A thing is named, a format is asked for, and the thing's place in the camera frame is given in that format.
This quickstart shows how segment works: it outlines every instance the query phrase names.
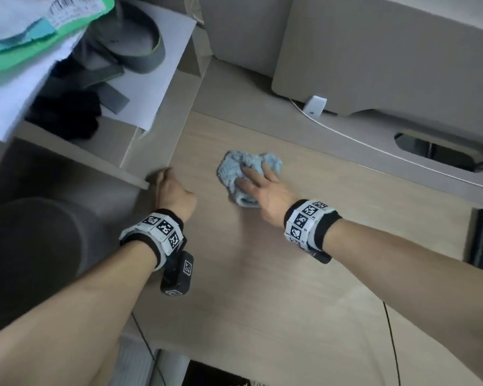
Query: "white device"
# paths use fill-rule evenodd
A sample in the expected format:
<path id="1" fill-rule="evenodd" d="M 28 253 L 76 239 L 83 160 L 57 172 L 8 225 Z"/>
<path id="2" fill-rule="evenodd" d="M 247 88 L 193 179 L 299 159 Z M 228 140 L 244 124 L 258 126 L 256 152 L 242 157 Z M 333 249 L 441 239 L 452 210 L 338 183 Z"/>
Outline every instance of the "white device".
<path id="1" fill-rule="evenodd" d="M 311 99 L 309 99 L 304 106 L 303 111 L 312 118 L 318 118 L 320 114 L 322 114 L 322 111 L 324 110 L 325 104 L 327 102 L 328 99 L 320 96 L 312 96 Z"/>

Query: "label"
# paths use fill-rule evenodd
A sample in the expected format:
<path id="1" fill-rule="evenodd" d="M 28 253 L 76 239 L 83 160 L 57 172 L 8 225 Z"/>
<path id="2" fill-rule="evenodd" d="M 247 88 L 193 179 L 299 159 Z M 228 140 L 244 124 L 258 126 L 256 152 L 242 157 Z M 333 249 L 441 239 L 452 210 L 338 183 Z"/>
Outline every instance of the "label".
<path id="1" fill-rule="evenodd" d="M 102 0 L 54 0 L 46 19 L 55 29 L 105 11 Z"/>

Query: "hand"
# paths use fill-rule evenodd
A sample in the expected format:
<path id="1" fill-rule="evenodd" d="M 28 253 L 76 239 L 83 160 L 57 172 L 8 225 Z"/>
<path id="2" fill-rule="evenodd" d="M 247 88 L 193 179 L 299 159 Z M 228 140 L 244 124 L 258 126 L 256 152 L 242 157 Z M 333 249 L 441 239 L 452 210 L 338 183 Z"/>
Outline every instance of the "hand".
<path id="1" fill-rule="evenodd" d="M 197 197 L 182 187 L 172 168 L 158 173 L 155 187 L 156 208 L 167 208 L 183 222 L 190 219 L 197 207 Z"/>
<path id="2" fill-rule="evenodd" d="M 261 206 L 263 219 L 277 227 L 284 227 L 284 215 L 288 209 L 300 198 L 284 185 L 279 177 L 271 170 L 266 162 L 263 168 L 264 176 L 252 168 L 242 168 L 242 172 L 250 181 L 236 179 L 236 185 L 246 193 L 256 198 Z"/>

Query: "desk surface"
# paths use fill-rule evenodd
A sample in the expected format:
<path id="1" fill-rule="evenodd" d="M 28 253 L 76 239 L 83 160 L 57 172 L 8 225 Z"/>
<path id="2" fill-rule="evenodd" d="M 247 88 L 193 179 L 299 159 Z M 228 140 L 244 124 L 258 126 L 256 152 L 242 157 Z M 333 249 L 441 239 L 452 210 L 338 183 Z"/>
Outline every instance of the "desk surface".
<path id="1" fill-rule="evenodd" d="M 185 234 L 191 291 L 159 292 L 135 313 L 153 346 L 272 386 L 395 385 L 382 302 L 343 266 L 324 266 L 282 231 L 228 200 L 216 177 L 226 151 L 272 152 L 298 194 L 341 215 L 462 259 L 472 207 L 463 199 L 192 112 L 171 165 L 198 207 Z M 393 310 L 403 384 L 481 385 L 440 344 Z"/>

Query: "white cable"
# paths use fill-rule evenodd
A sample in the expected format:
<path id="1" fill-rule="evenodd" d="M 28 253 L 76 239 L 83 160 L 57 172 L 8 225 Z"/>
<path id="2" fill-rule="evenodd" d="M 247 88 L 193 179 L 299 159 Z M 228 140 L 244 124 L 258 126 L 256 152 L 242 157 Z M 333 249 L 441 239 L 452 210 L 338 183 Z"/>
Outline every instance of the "white cable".
<path id="1" fill-rule="evenodd" d="M 366 147 L 368 147 L 368 148 L 374 149 L 374 150 L 376 150 L 376 151 L 378 151 L 378 152 L 380 152 L 380 153 L 384 153 L 384 154 L 389 155 L 389 156 L 392 156 L 392 157 L 394 157 L 394 158 L 398 158 L 398 159 L 400 159 L 400 160 L 402 160 L 402 161 L 409 162 L 410 164 L 413 164 L 413 165 L 417 165 L 418 167 L 425 168 L 425 169 L 428 169 L 428 170 L 430 170 L 430 171 L 432 171 L 432 172 L 436 172 L 436 173 L 439 173 L 439 174 L 441 174 L 441 175 L 444 175 L 444 176 L 447 176 L 447 177 L 451 177 L 451 178 L 453 178 L 453 179 L 460 180 L 460 181 L 463 181 L 463 182 L 465 182 L 465 183 L 469 183 L 469 184 L 472 184 L 472 185 L 475 185 L 475 186 L 478 186 L 478 187 L 482 187 L 482 188 L 483 188 L 483 184 L 474 183 L 474 182 L 469 181 L 469 180 L 461 179 L 460 177 L 456 177 L 456 176 L 453 176 L 453 175 L 449 175 L 449 174 L 447 174 L 447 173 L 443 173 L 443 172 L 437 171 L 436 169 L 433 169 L 433 168 L 428 168 L 428 167 L 425 167 L 424 165 L 419 164 L 419 163 L 417 163 L 417 162 L 413 162 L 413 161 L 407 160 L 407 159 L 405 159 L 404 157 L 396 156 L 396 155 L 394 155 L 394 154 L 392 154 L 392 153 L 386 152 L 386 151 L 381 150 L 381 149 L 378 149 L 378 148 L 376 148 L 376 147 L 374 147 L 374 146 L 372 146 L 372 145 L 369 145 L 368 143 L 365 143 L 365 142 L 359 141 L 359 140 L 357 140 L 357 139 L 355 139 L 355 138 L 353 138 L 353 137 L 350 137 L 349 135 L 345 135 L 345 134 L 341 133 L 341 132 L 340 132 L 340 131 L 338 131 L 338 130 L 331 129 L 330 127 L 327 127 L 326 125 L 324 125 L 324 124 L 320 123 L 319 121 L 317 121 L 317 120 L 313 119 L 311 116 L 309 116 L 309 115 L 308 115 L 307 113 L 305 113 L 303 110 L 301 110 L 301 109 L 300 109 L 300 108 L 297 106 L 297 104 L 295 104 L 295 102 L 294 102 L 292 99 L 289 99 L 289 100 L 290 100 L 290 101 L 291 101 L 291 103 L 294 105 L 294 107 L 295 107 L 297 110 L 301 111 L 301 113 L 302 113 L 304 116 L 306 116 L 306 117 L 307 117 L 309 120 L 311 120 L 311 121 L 315 122 L 316 124 L 318 124 L 319 126 L 322 126 L 322 127 L 323 127 L 323 128 L 325 128 L 325 129 L 328 129 L 329 131 L 332 131 L 333 133 L 336 133 L 336 134 L 341 135 L 341 136 L 343 136 L 343 137 L 345 137 L 345 138 L 348 138 L 348 139 L 350 139 L 351 141 L 354 141 L 354 142 L 360 143 L 360 144 L 362 144 L 363 146 L 366 146 Z"/>

